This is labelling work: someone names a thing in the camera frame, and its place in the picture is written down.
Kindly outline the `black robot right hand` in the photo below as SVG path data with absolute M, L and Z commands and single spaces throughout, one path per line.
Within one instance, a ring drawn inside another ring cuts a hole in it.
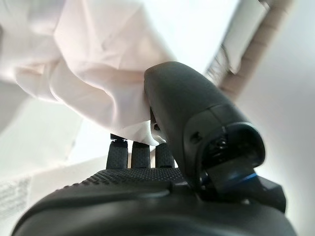
M 145 71 L 150 148 L 111 136 L 106 168 L 44 197 L 14 236 L 293 236 L 283 188 L 256 174 L 257 129 L 194 69 L 165 62 Z

